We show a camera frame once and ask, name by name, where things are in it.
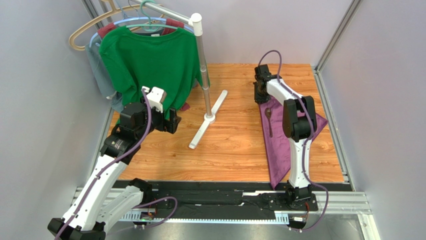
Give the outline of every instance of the purple cloth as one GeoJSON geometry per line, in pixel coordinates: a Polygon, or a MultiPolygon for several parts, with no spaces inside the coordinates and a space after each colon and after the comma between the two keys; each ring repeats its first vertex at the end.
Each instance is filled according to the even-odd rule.
{"type": "MultiPolygon", "coordinates": [[[[271,96],[271,100],[260,104],[260,119],[262,122],[263,139],[265,142],[266,158],[269,168],[270,184],[275,189],[278,183],[283,180],[290,170],[290,142],[284,135],[283,131],[283,106],[271,96]],[[265,115],[265,109],[270,108],[272,115],[270,117],[270,125],[272,128],[272,137],[269,135],[269,122],[265,115]]],[[[329,121],[322,116],[316,114],[316,132],[312,141],[320,134],[329,121]]]]}

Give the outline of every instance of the spoon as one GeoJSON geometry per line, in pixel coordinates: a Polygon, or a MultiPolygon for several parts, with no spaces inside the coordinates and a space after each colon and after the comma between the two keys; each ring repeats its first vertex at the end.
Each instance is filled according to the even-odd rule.
{"type": "Polygon", "coordinates": [[[265,115],[267,117],[267,121],[269,122],[269,137],[272,138],[272,127],[271,127],[272,110],[269,107],[265,109],[265,115]]]}

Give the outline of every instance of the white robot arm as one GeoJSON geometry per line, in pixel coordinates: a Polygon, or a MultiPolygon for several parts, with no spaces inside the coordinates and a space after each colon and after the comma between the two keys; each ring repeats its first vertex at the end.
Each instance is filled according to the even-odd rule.
{"type": "Polygon", "coordinates": [[[164,90],[153,87],[146,98],[124,107],[120,122],[105,139],[94,171],[77,200],[62,218],[50,221],[47,228],[55,239],[104,240],[124,214],[141,203],[151,202],[152,185],[135,178],[119,196],[103,206],[113,184],[141,148],[143,138],[153,130],[176,132],[181,118],[175,109],[170,109],[169,119],[165,119],[162,104],[165,97],[164,90]]]}
{"type": "Polygon", "coordinates": [[[302,96],[295,92],[280,76],[272,75],[267,65],[256,67],[255,73],[255,102],[266,103],[271,99],[270,96],[273,96],[283,107],[282,129],[290,142],[291,152],[291,173],[287,188],[289,197],[293,202],[309,199],[312,195],[312,186],[306,176],[309,177],[309,151],[312,140],[307,140],[307,138],[311,135],[311,128],[307,115],[298,114],[304,113],[299,102],[301,99],[304,108],[308,111],[313,129],[316,131],[314,99],[311,96],[302,96]]]}

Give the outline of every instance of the green t-shirt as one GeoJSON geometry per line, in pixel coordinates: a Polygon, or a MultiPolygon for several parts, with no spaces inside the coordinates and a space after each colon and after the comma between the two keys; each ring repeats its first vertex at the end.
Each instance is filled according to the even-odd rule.
{"type": "Polygon", "coordinates": [[[169,108],[179,110],[197,79],[201,84],[200,61],[194,34],[178,28],[161,36],[142,36],[125,26],[109,32],[99,53],[122,104],[139,102],[143,86],[163,89],[165,118],[169,108]]]}

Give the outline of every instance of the white wall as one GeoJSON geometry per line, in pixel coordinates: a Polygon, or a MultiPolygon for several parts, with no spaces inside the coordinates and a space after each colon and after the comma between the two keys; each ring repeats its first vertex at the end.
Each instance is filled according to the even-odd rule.
{"type": "MultiPolygon", "coordinates": [[[[127,6],[127,0],[117,0],[127,6]]],[[[99,0],[92,0],[99,14],[99,0]]],[[[208,63],[258,63],[276,49],[283,62],[315,65],[320,60],[351,0],[158,0],[190,17],[202,15],[208,63]]],[[[278,63],[271,54],[265,63],[278,63]]]]}
{"type": "Polygon", "coordinates": [[[90,18],[78,0],[0,9],[1,239],[53,239],[48,223],[85,182],[109,110],[86,54],[68,45],[90,18]]]}
{"type": "Polygon", "coordinates": [[[365,0],[322,71],[381,239],[424,239],[426,1],[365,0]]]}

